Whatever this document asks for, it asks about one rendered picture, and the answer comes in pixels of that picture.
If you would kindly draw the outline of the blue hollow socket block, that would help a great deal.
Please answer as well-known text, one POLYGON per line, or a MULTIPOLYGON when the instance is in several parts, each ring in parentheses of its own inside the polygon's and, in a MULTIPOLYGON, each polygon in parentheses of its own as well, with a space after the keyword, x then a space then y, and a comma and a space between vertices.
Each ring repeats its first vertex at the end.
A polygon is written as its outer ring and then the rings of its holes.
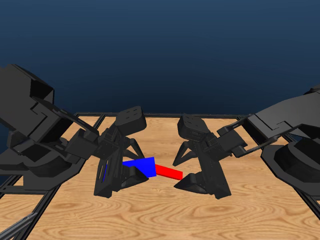
POLYGON ((113 172, 112 183, 118 183, 120 186, 122 184, 122 180, 121 180, 122 166, 128 166, 128 167, 135 166, 142 173, 144 173, 148 178, 155 177, 157 175, 154 157, 123 161, 122 156, 121 157, 117 156, 115 157, 115 160, 113 159, 114 159, 114 156, 110 156, 102 164, 99 163, 100 173, 97 174, 97 177, 96 177, 97 181, 101 183, 106 181, 107 175, 110 172, 108 164, 112 164, 112 163, 114 163, 114 165, 116 166, 113 172))

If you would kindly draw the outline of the silver aluminium rail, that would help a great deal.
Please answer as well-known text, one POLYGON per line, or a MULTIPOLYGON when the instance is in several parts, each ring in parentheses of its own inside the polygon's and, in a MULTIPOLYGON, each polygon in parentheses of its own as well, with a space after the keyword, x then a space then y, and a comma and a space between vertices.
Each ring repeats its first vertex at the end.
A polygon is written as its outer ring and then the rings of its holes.
POLYGON ((29 226, 33 220, 36 218, 38 214, 36 212, 32 212, 31 214, 25 216, 24 218, 17 221, 15 224, 11 225, 4 231, 0 232, 0 240, 10 240, 15 235, 17 235, 20 231, 29 226))

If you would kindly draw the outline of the thin red peg bar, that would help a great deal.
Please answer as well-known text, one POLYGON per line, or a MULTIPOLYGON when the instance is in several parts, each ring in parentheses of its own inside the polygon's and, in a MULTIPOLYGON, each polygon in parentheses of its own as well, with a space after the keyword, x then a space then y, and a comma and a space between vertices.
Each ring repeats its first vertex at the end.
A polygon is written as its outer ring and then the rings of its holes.
POLYGON ((162 165, 155 165, 155 172, 156 175, 163 176, 170 179, 175 180, 182 180, 183 179, 183 172, 179 170, 175 170, 172 168, 168 168, 162 165))

